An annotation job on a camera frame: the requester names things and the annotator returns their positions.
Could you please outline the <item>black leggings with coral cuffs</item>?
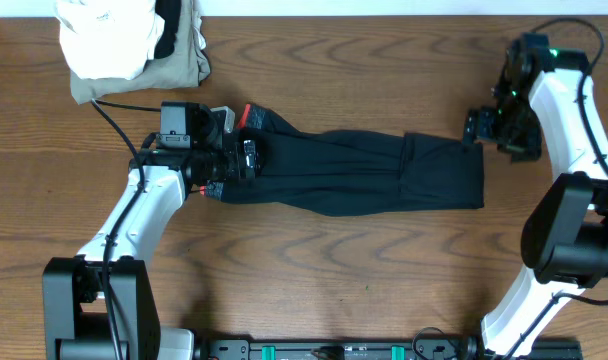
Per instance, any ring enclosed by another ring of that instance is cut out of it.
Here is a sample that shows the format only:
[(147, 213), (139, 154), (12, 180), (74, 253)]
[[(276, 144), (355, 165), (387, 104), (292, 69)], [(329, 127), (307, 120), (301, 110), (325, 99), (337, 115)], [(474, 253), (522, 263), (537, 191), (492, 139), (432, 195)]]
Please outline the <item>black leggings with coral cuffs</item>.
[(203, 196), (229, 204), (282, 203), (326, 216), (479, 209), (481, 145), (420, 133), (297, 130), (274, 111), (246, 106), (238, 131), (256, 141), (259, 175), (211, 182)]

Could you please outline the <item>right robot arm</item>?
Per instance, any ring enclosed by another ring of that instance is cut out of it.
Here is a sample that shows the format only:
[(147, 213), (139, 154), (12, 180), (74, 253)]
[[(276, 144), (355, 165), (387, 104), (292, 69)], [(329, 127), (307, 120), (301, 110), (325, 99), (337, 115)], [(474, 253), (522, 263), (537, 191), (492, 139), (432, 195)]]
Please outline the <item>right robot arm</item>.
[(553, 48), (535, 31), (514, 40), (493, 95), (469, 112), (463, 139), (493, 142), (514, 161), (548, 152), (553, 183), (521, 235), (520, 272), (481, 321), (473, 359), (571, 359), (580, 349), (538, 336), (569, 302), (608, 278), (608, 138), (581, 50)]

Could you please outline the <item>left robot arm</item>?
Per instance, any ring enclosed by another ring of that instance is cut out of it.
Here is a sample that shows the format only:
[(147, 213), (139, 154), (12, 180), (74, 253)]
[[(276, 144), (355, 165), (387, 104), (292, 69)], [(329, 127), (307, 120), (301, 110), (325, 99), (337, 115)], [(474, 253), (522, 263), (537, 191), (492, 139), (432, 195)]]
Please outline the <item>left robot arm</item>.
[(164, 102), (160, 129), (128, 146), (126, 188), (100, 230), (73, 257), (42, 274), (49, 359), (205, 359), (193, 331), (161, 324), (148, 266), (167, 224), (190, 193), (257, 176), (252, 140), (226, 107)]

